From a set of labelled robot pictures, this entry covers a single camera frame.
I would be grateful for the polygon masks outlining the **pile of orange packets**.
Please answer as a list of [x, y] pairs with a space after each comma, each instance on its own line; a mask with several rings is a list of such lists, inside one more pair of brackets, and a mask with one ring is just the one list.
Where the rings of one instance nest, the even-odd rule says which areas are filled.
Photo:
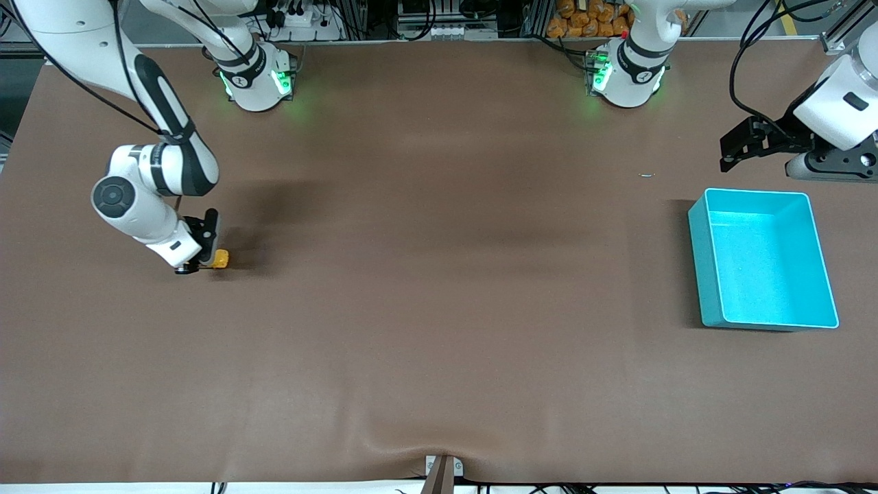
[[690, 10], [702, 0], [551, 0], [543, 27], [546, 38], [633, 38], [672, 44], [689, 24]]

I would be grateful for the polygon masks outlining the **white power strip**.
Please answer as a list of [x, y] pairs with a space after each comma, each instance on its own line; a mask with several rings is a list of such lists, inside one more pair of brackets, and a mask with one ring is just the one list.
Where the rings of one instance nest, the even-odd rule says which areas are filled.
[[305, 0], [276, 4], [265, 19], [272, 42], [331, 42], [348, 40], [339, 10], [327, 3]]

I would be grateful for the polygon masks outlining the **teal plastic bin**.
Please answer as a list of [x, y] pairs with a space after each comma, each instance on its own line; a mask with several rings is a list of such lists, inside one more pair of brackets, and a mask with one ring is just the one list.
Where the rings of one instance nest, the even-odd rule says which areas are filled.
[[704, 326], [840, 325], [808, 194], [708, 188], [690, 207], [689, 232]]

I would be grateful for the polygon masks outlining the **aluminium frame post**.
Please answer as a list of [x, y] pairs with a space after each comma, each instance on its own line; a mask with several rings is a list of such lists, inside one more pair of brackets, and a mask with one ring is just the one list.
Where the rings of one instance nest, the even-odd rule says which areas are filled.
[[861, 10], [850, 10], [831, 28], [821, 34], [822, 50], [834, 56], [853, 48], [866, 28], [878, 24], [878, 6], [868, 4]]

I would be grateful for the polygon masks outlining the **metal table edge bracket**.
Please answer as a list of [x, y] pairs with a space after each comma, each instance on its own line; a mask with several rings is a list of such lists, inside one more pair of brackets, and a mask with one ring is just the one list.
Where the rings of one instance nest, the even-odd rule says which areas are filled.
[[425, 473], [420, 494], [454, 494], [455, 481], [464, 476], [463, 460], [447, 454], [427, 456]]

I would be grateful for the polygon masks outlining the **white connector block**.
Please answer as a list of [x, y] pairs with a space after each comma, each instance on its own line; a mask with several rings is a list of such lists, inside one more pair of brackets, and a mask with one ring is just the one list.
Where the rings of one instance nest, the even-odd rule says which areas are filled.
[[420, 40], [430, 41], [481, 41], [496, 40], [499, 32], [490, 24], [437, 24]]

